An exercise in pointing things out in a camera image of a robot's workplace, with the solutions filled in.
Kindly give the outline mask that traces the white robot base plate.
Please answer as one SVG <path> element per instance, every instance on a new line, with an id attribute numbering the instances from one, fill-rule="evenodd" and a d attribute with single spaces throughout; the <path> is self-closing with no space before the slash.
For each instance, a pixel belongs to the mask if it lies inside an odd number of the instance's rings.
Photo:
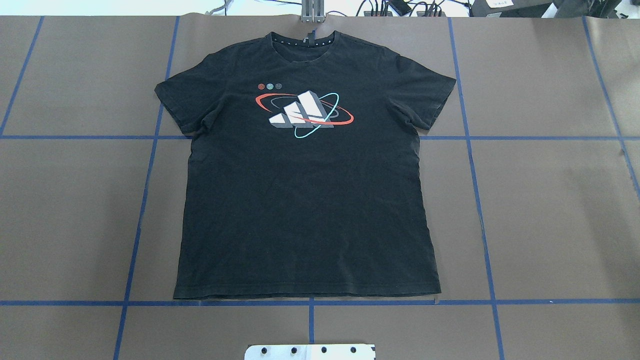
<path id="1" fill-rule="evenodd" d="M 245 360 L 375 360 L 374 344 L 259 344 L 247 347 Z"/>

